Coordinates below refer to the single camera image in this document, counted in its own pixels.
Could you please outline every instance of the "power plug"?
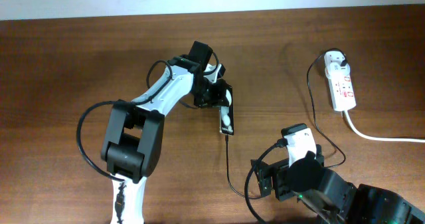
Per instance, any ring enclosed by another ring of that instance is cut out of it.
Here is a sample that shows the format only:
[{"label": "power plug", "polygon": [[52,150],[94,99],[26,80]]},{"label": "power plug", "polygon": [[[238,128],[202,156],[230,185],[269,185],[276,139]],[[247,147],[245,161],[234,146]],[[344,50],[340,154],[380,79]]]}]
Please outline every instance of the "power plug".
[{"label": "power plug", "polygon": [[356,107],[350,66],[343,53],[339,51],[326,52],[325,74],[329,81],[333,109],[342,112]]}]

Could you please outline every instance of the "wooden surface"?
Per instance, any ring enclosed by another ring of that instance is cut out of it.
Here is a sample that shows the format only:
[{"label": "wooden surface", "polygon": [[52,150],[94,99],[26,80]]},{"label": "wooden surface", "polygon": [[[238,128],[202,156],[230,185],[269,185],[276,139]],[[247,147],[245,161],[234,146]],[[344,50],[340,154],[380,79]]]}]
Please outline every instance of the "wooden surface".
[{"label": "wooden surface", "polygon": [[[0,222],[108,223],[111,181],[81,158],[76,123],[93,103],[145,92],[152,63],[189,52],[194,40],[214,49],[234,88],[230,168],[240,191],[249,160],[282,128],[305,122],[313,129],[305,73],[331,47],[345,51],[352,67],[357,107],[350,113],[360,131],[424,137],[424,24],[423,5],[0,22]],[[323,68],[313,69],[311,85],[319,126],[347,154],[335,170],[425,210],[425,145],[356,136],[331,107]],[[84,147],[103,168],[109,112],[99,108],[83,126]],[[313,135],[327,164],[341,160]],[[265,161],[287,156],[276,150]],[[218,111],[174,107],[147,180],[147,222],[254,223],[243,198],[228,187],[225,167]],[[250,191],[258,193],[254,181]],[[280,203],[273,195],[253,201],[266,220],[314,216],[295,199]]]}]

